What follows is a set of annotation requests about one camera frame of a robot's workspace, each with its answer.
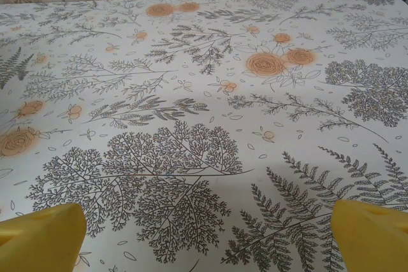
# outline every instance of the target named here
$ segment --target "leafy sprig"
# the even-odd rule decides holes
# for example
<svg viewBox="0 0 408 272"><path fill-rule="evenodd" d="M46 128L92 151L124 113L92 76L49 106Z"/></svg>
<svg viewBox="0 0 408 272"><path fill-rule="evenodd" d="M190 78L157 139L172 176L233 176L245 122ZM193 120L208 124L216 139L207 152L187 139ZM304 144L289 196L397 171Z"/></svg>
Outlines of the leafy sprig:
<svg viewBox="0 0 408 272"><path fill-rule="evenodd" d="M234 96L228 98L228 104L233 108L239 110L241 108L251 108L254 105L265 106L262 110L265 115L276 115L282 110L288 110L292 108L292 112L287 112L288 118L293 122L297 122L300 117L304 116L317 116L317 117L333 117L333 119L326 119L326 121L320 121L320 125L317 128L319 131L323 132L325 129L332 130L334 127L345 127L349 129L354 129L356 127L361 127L371 133L382 138L384 141L387 141L381 135L377 134L373 130L357 123L352 120L345 118L344 110L341 110L339 107L334 108L333 103L315 98L314 103L305 104L301 100L301 97L291 95L286 93L288 97L288 103L283 103L281 101L274 101L271 97L260 96L257 94L251 94L252 99L246 99L245 96Z"/></svg>

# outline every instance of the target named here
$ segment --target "orange flower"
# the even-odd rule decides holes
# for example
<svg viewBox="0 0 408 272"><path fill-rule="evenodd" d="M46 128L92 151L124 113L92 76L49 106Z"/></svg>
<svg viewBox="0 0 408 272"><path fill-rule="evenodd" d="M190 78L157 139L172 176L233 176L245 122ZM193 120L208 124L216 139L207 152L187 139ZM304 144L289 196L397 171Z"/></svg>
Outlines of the orange flower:
<svg viewBox="0 0 408 272"><path fill-rule="evenodd" d="M292 64L310 64L314 60L313 53L309 50L296 49L287 54L288 61Z"/></svg>
<svg viewBox="0 0 408 272"><path fill-rule="evenodd" d="M287 43L291 40L291 37L286 33L278 33L275 35L275 41L277 43Z"/></svg>
<svg viewBox="0 0 408 272"><path fill-rule="evenodd" d="M251 32L251 33L254 33L254 34L258 34L258 33L259 33L258 27L254 26L254 25L250 25L250 26L248 27L248 31Z"/></svg>
<svg viewBox="0 0 408 272"><path fill-rule="evenodd" d="M200 5L198 3L183 3L177 7L181 12L194 12L199 9Z"/></svg>
<svg viewBox="0 0 408 272"><path fill-rule="evenodd" d="M20 130L0 137L0 154L12 156L25 151L34 139L29 130Z"/></svg>
<svg viewBox="0 0 408 272"><path fill-rule="evenodd" d="M228 80L223 80L219 83L225 92L233 92L237 87L235 83L231 83Z"/></svg>
<svg viewBox="0 0 408 272"><path fill-rule="evenodd" d="M42 107L43 103L41 101L25 102L21 110L18 110L18 117L35 114Z"/></svg>
<svg viewBox="0 0 408 272"><path fill-rule="evenodd" d="M72 120L77 119L80 116L81 111L82 111L82 108L79 105L74 105L68 111L69 119L72 119Z"/></svg>
<svg viewBox="0 0 408 272"><path fill-rule="evenodd" d="M147 36L146 32L139 32L135 34L135 38L137 41L144 41Z"/></svg>
<svg viewBox="0 0 408 272"><path fill-rule="evenodd" d="M247 60L247 68L258 76L276 76L285 70L283 61L273 54L254 54Z"/></svg>
<svg viewBox="0 0 408 272"><path fill-rule="evenodd" d="M151 17L163 17L173 14L174 7L170 4L153 4L146 9L146 14Z"/></svg>

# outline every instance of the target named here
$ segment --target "yellow object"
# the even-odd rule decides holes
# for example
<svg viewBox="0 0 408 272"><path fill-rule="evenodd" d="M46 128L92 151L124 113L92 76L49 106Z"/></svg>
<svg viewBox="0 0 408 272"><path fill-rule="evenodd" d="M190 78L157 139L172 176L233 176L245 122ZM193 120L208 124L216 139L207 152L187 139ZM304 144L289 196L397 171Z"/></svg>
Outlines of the yellow object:
<svg viewBox="0 0 408 272"><path fill-rule="evenodd" d="M408 213L340 200L331 229L348 272L408 271Z"/></svg>
<svg viewBox="0 0 408 272"><path fill-rule="evenodd" d="M72 272L85 233L79 204L0 222L0 271Z"/></svg>

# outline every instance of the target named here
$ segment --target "branch illustration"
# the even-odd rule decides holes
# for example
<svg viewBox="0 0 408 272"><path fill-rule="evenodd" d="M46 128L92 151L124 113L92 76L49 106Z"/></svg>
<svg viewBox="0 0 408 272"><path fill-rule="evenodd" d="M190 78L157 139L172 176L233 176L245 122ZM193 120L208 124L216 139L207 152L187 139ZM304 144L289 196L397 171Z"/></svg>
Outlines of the branch illustration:
<svg viewBox="0 0 408 272"><path fill-rule="evenodd" d="M51 45L55 43L57 39L65 38L67 36L73 36L72 40L69 43L70 45L72 45L73 43L78 43L79 41L82 41L83 39L86 39L86 38L97 38L98 36L102 34L116 36L118 38L121 38L119 35L114 34L114 33L96 31L94 30L94 27L91 25L75 24L74 27L75 27L74 28L75 30L71 30L71 29L63 29L62 27L52 25L51 32L48 32L48 33L29 32L29 33L24 33L24 34L18 34L16 38L11 38L11 37L2 38L0 39L0 47L5 47L10 44L15 44L19 41L26 41L27 45L32 45L43 39L46 39L46 43L48 45Z"/></svg>
<svg viewBox="0 0 408 272"><path fill-rule="evenodd" d="M205 31L199 25L178 25L171 33L171 39L162 38L161 42L152 45L162 48L153 49L146 56L169 64L179 52L189 54L193 62L203 66L201 73L211 75L215 67L221 65L225 53L232 52L231 39L242 34L244 32L228 34L224 30L211 28Z"/></svg>
<svg viewBox="0 0 408 272"><path fill-rule="evenodd" d="M347 14L345 20L352 22L355 30L337 27L326 31L332 34L336 41L345 49L373 48L386 50L394 47L400 39L408 34L408 18L393 17L389 20L366 15Z"/></svg>
<svg viewBox="0 0 408 272"><path fill-rule="evenodd" d="M209 188L206 176L232 176L242 171L235 141L221 127L122 133L108 142L109 150L73 147L44 165L27 198L34 210L56 204L80 203L87 234L97 236L109 219L118 231L130 217L142 226L140 241L149 241L159 262L174 262L179 250L207 254L217 246L227 204Z"/></svg>
<svg viewBox="0 0 408 272"><path fill-rule="evenodd" d="M23 97L26 99L47 97L50 101L58 101L65 97L71 98L85 90L103 94L125 86L126 81L131 80L134 75L161 73L160 82L155 85L150 84L147 88L143 87L143 90L154 90L153 87L159 86L163 82L164 74L168 72L153 71L149 61L140 59L131 62L112 61L106 68L102 63L97 62L96 58L86 54L72 56L67 64L68 67L62 70L60 77L45 71L29 75L30 81L26 85ZM136 93L137 91L132 93L131 97L135 97Z"/></svg>
<svg viewBox="0 0 408 272"><path fill-rule="evenodd" d="M326 83L350 87L342 102L354 110L363 121L380 120L386 127L396 127L406 119L408 73L404 68L367 65L363 60L331 62L326 71Z"/></svg>
<svg viewBox="0 0 408 272"><path fill-rule="evenodd" d="M148 125L149 121L156 117L161 120L178 120L186 113L198 115L198 111L208 111L205 103L197 103L190 98L176 100L173 105L169 106L163 106L162 104L165 102L167 101L151 95L134 103L126 103L123 100L111 105L105 104L89 113L91 119L87 123L101 119L112 119L111 126L126 129L128 125Z"/></svg>
<svg viewBox="0 0 408 272"><path fill-rule="evenodd" d="M335 120L327 119L326 121L320 121L320 125L317 128L320 131L324 131L325 129L331 130L334 127L345 127L354 129L356 127L361 127L384 141L388 142L385 138L383 138L380 134L374 132L373 130L365 127L357 122L349 120L344 117L344 110L341 110L339 107L334 108L333 103L329 101L325 101L319 98L315 98L313 104L304 104L300 97L291 95L286 93L288 97L289 103L282 103L280 101L273 101L272 98L266 96L259 96L256 94L252 94L251 100L245 98L245 96L234 96L232 98L228 98L228 104L233 108L239 110L241 108L253 107L254 105L264 106L262 111L265 115L275 115L281 110L287 110L287 108L294 108L293 112L288 112L288 118L293 122L297 122L301 116L318 116L318 117L325 117L331 116L334 117Z"/></svg>
<svg viewBox="0 0 408 272"><path fill-rule="evenodd" d="M366 6L360 4L354 4L348 6L346 4L339 4L336 6L326 7L324 4L317 5L314 9L309 9L306 6L302 6L296 13L288 18L285 18L279 25L282 25L285 21L290 19L308 19L308 20L317 20L313 15L323 14L326 16L331 16L332 13L342 13L346 9L350 10L365 10Z"/></svg>

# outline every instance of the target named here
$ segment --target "patterned tablecloth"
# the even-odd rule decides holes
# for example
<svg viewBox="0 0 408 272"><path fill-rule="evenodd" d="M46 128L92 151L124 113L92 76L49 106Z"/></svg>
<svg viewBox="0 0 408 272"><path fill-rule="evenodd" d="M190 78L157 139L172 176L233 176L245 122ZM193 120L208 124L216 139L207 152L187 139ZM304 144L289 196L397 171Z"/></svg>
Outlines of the patterned tablecloth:
<svg viewBox="0 0 408 272"><path fill-rule="evenodd" d="M0 220L80 203L75 272L345 271L408 208L400 0L0 6Z"/></svg>

